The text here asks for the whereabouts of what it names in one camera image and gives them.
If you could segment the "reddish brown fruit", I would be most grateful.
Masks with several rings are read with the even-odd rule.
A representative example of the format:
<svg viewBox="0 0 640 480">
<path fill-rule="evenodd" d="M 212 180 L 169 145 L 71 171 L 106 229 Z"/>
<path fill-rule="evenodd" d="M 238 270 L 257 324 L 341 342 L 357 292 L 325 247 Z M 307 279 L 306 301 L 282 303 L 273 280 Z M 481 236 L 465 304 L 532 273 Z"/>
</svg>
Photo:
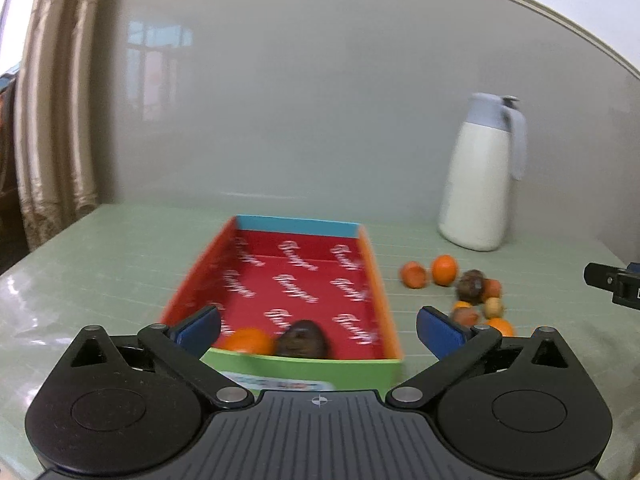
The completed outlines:
<svg viewBox="0 0 640 480">
<path fill-rule="evenodd" d="M 480 322 L 480 315 L 473 307 L 455 308 L 451 311 L 450 318 L 466 327 L 472 327 Z"/>
</svg>

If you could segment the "small yellow-brown fruit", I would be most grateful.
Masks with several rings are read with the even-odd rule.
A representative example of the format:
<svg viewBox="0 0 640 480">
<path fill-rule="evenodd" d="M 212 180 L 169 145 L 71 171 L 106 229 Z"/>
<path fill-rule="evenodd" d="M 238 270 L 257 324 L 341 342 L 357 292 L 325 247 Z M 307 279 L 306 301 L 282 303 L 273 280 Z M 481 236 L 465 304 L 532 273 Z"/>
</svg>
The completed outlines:
<svg viewBox="0 0 640 480">
<path fill-rule="evenodd" d="M 504 315 L 504 304 L 499 297 L 489 297 L 483 304 L 483 315 L 488 320 L 492 318 L 502 318 Z"/>
</svg>

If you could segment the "front orange tangerine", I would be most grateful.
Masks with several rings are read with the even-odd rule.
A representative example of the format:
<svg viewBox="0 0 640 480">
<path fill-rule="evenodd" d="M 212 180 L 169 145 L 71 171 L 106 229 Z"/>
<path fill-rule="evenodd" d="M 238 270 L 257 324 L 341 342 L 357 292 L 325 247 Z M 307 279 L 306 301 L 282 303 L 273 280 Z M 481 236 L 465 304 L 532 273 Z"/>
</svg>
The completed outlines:
<svg viewBox="0 0 640 480">
<path fill-rule="evenodd" d="M 515 330 L 505 318 L 488 318 L 485 324 L 498 330 L 503 337 L 514 337 Z"/>
</svg>

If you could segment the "beige curtain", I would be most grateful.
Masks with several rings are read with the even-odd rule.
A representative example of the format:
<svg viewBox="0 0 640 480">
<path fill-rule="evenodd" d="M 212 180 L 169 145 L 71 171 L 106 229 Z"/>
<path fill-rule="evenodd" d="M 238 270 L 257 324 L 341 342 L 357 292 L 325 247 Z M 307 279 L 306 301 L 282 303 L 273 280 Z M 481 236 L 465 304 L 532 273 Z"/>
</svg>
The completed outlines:
<svg viewBox="0 0 640 480">
<path fill-rule="evenodd" d="M 98 0 L 35 0 L 14 107 L 17 189 L 29 248 L 98 206 L 90 67 Z"/>
</svg>

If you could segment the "tiny orange kumquat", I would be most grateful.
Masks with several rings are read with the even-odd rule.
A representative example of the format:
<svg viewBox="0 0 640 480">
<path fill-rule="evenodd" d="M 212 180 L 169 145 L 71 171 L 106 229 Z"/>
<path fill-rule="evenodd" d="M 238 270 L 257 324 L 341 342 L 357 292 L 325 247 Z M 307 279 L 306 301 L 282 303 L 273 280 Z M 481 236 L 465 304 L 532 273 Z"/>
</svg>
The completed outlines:
<svg viewBox="0 0 640 480">
<path fill-rule="evenodd" d="M 469 302 L 460 300 L 460 301 L 457 301 L 454 304 L 454 307 L 452 308 L 452 310 L 469 309 L 469 308 L 472 308 L 472 307 L 473 307 L 473 305 L 470 304 Z"/>
</svg>

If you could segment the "round orange tangerine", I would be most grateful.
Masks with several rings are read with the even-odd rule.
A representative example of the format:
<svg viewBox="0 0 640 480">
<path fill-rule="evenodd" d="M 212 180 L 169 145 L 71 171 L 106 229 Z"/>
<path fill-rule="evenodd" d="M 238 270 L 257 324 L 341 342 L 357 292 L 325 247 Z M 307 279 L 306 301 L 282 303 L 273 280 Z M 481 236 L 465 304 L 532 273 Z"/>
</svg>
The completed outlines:
<svg viewBox="0 0 640 480">
<path fill-rule="evenodd" d="M 431 276 L 436 285 L 448 287 L 458 276 L 457 260 L 450 255 L 439 255 L 431 263 Z"/>
</svg>

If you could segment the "colourful cardboard box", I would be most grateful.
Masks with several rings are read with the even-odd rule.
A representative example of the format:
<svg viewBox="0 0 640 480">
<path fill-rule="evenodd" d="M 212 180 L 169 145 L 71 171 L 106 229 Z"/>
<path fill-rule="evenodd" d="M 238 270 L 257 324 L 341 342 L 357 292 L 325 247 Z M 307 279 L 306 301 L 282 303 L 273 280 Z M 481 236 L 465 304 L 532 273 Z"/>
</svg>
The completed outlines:
<svg viewBox="0 0 640 480">
<path fill-rule="evenodd" d="M 238 214 L 220 228 L 160 319 L 176 325 L 218 304 L 221 332 L 202 360 L 250 390 L 368 390 L 399 382 L 401 346 L 367 231 L 358 223 Z M 311 320 L 329 359 L 293 359 L 217 348 L 239 328 L 275 340 Z"/>
</svg>

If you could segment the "white thermos jug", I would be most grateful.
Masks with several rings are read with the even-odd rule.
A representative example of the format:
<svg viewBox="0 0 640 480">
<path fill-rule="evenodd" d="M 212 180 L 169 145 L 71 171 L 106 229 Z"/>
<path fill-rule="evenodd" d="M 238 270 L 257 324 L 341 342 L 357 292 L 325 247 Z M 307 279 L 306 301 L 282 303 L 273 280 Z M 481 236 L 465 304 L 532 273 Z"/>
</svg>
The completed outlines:
<svg viewBox="0 0 640 480">
<path fill-rule="evenodd" d="M 452 152 L 438 217 L 446 240 L 476 252 L 500 247 L 512 183 L 527 164 L 527 122 L 516 96 L 474 93 Z"/>
</svg>

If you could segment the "orange in box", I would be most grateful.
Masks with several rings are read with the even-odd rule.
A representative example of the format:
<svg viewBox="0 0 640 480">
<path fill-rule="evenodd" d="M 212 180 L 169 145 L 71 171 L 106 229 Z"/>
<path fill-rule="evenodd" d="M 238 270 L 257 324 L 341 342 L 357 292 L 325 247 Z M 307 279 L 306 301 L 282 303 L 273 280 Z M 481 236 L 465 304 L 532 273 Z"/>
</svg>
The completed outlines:
<svg viewBox="0 0 640 480">
<path fill-rule="evenodd" d="M 272 356 L 276 351 L 276 340 L 264 330 L 244 327 L 225 336 L 224 340 L 217 344 L 217 348 L 238 353 L 258 354 L 258 356 Z"/>
</svg>

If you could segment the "small red-orange fruit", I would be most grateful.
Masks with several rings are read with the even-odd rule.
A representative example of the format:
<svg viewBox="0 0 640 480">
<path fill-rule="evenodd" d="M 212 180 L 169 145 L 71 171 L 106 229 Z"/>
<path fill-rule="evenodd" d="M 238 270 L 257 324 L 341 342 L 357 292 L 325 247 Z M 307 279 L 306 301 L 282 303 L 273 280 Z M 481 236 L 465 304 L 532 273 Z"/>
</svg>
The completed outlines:
<svg viewBox="0 0 640 480">
<path fill-rule="evenodd" d="M 421 289 L 428 284 L 427 270 L 420 262 L 408 261 L 399 271 L 401 283 L 407 288 Z"/>
</svg>

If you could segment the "red-orange persimmon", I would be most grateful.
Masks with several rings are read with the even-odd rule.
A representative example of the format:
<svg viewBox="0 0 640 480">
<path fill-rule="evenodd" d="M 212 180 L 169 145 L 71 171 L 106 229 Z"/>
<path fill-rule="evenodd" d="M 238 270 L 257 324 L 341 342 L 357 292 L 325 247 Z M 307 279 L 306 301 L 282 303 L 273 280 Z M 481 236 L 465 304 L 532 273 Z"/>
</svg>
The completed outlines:
<svg viewBox="0 0 640 480">
<path fill-rule="evenodd" d="M 493 278 L 485 278 L 482 299 L 486 301 L 490 298 L 500 298 L 502 295 L 502 286 L 499 281 Z"/>
</svg>

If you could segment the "dark passion fruit in box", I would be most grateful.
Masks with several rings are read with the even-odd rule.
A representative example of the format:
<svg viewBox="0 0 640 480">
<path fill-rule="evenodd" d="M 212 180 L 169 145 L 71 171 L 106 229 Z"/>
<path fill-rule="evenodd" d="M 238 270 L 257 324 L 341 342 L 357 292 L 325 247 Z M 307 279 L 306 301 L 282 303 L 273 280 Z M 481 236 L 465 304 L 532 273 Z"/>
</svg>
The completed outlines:
<svg viewBox="0 0 640 480">
<path fill-rule="evenodd" d="M 277 338 L 276 356 L 293 359 L 329 359 L 329 339 L 321 327 L 311 320 L 293 323 Z"/>
</svg>

